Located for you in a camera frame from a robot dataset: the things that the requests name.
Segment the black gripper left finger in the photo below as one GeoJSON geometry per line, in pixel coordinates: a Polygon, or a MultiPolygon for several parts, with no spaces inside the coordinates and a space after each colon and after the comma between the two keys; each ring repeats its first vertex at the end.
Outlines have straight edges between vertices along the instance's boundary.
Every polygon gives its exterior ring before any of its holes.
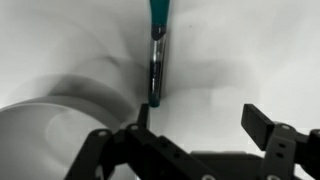
{"type": "Polygon", "coordinates": [[[148,128],[149,106],[138,119],[112,132],[90,132],[64,180],[109,180],[126,164],[141,180],[219,180],[219,175],[164,136],[148,128]]]}

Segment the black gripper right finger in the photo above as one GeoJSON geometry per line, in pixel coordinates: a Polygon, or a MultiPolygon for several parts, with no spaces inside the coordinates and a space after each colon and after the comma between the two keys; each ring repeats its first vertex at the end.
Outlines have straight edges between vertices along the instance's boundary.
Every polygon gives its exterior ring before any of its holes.
{"type": "Polygon", "coordinates": [[[261,151],[265,152],[258,172],[259,180],[298,180],[295,165],[320,180],[320,130],[308,135],[293,126],[275,123],[255,105],[243,106],[241,125],[261,151]]]}

